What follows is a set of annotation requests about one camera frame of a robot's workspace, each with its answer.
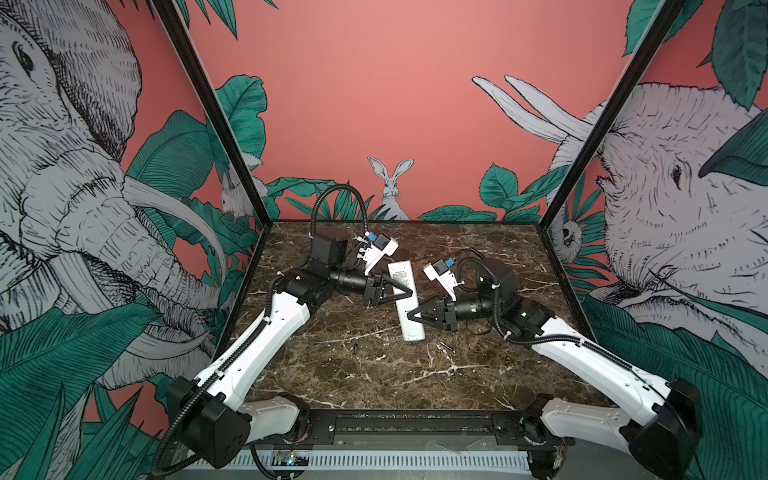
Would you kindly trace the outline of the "white remote control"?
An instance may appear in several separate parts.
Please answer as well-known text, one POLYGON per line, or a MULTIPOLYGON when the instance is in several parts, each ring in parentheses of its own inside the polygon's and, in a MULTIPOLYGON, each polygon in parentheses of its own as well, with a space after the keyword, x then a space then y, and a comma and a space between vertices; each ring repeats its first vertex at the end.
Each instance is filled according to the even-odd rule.
POLYGON ((424 326, 408 319, 408 313, 419 305, 411 262, 392 262, 388 265, 388 270, 391 278, 411 291, 409 297, 395 302, 403 339, 406 342, 423 341, 426 338, 424 326))

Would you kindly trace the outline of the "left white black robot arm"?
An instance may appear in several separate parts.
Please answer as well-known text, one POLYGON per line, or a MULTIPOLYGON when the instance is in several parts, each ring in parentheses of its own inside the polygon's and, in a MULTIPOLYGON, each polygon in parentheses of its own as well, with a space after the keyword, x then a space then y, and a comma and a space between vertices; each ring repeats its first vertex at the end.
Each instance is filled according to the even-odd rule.
POLYGON ((337 290, 368 292, 372 302, 409 299, 415 291, 384 274, 330 270, 321 276, 291 269, 272 280, 263 312, 219 358, 193 379, 176 378, 167 390, 169 428, 151 465, 156 478, 199 460, 228 465, 264 435, 293 430, 299 403, 285 397, 248 404, 245 397, 283 344, 337 290))

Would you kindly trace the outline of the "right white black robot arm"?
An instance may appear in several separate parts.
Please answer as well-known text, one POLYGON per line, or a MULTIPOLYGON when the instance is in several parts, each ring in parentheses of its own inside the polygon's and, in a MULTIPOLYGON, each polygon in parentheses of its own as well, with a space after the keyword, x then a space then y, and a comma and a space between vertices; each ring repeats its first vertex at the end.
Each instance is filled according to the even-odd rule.
POLYGON ((519 295, 433 296, 407 316, 442 330, 488 318, 505 342, 555 361, 612 401, 610 408, 545 401, 537 416, 551 434, 623 451, 662 479, 682 479, 696 462, 700 390, 684 378, 667 380, 631 364, 540 303, 519 295))

